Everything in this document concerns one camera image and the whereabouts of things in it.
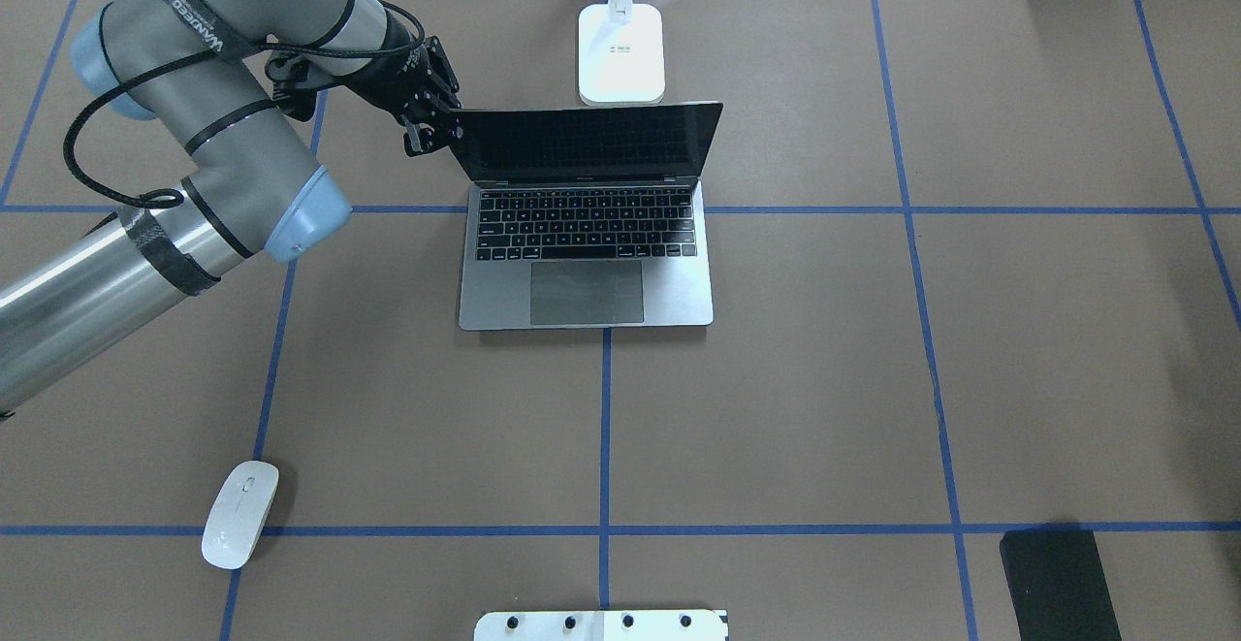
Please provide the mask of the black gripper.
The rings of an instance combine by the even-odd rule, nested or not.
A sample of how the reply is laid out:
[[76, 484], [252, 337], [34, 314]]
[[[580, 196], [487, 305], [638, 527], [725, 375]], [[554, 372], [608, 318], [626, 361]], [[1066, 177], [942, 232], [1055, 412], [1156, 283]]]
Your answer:
[[403, 149], [416, 157], [460, 139], [460, 82], [438, 36], [403, 56], [375, 58], [343, 77], [343, 86], [388, 113], [406, 130]]

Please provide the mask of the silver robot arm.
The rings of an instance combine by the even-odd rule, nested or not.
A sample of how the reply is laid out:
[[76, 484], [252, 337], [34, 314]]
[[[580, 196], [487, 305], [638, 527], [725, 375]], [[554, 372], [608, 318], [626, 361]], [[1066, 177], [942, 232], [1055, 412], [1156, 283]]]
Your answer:
[[438, 37], [382, 0], [114, 0], [69, 52], [93, 98], [62, 141], [112, 213], [2, 291], [2, 417], [266, 253], [297, 260], [352, 208], [294, 123], [343, 87], [411, 156], [460, 135]]

